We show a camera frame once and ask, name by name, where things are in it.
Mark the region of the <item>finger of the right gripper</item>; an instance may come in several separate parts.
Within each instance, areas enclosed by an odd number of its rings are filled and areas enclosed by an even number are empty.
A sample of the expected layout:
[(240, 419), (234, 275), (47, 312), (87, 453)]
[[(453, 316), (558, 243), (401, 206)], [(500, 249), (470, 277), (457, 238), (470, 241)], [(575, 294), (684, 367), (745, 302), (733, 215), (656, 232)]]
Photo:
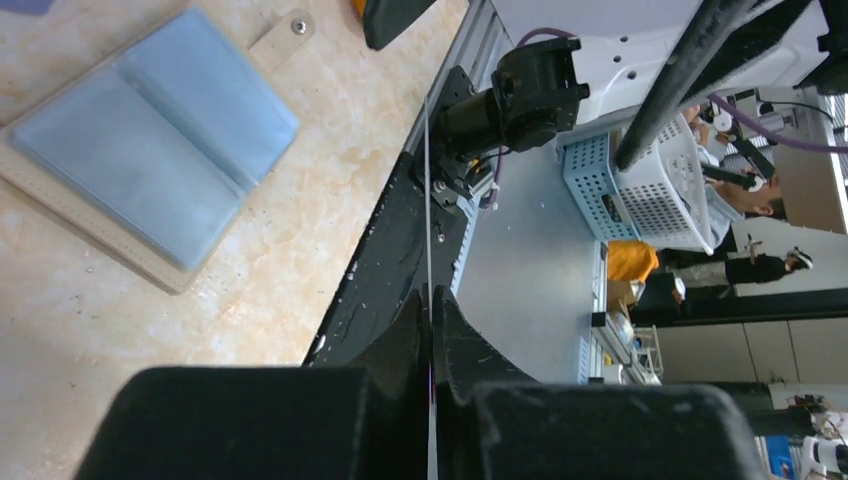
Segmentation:
[(435, 0), (364, 0), (360, 19), (366, 45), (382, 50), (407, 30)]

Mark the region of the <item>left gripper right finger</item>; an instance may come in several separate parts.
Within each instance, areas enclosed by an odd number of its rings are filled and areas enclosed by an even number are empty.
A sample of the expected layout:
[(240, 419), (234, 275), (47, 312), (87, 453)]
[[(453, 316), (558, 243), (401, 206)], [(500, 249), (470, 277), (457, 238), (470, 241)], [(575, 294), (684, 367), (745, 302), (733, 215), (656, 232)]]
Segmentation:
[(439, 479), (764, 479), (748, 423), (706, 385), (534, 380), (433, 291)]

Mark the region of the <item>beige card holder wallet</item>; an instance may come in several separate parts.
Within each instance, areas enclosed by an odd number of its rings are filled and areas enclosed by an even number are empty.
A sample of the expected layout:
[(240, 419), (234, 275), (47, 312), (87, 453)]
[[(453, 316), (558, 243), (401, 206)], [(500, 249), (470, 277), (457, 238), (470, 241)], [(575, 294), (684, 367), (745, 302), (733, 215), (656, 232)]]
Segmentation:
[(171, 293), (185, 291), (300, 128), (270, 72), (305, 10), (252, 47), (185, 3), (1, 132), (1, 175)]

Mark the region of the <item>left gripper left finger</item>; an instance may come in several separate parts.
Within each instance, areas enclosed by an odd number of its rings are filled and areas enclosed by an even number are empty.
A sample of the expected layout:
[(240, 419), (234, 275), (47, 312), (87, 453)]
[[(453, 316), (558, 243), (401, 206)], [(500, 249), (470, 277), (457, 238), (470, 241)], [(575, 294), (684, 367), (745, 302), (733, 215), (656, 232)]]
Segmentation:
[(115, 396), (80, 479), (423, 479), (424, 303), (345, 365), (156, 367)]

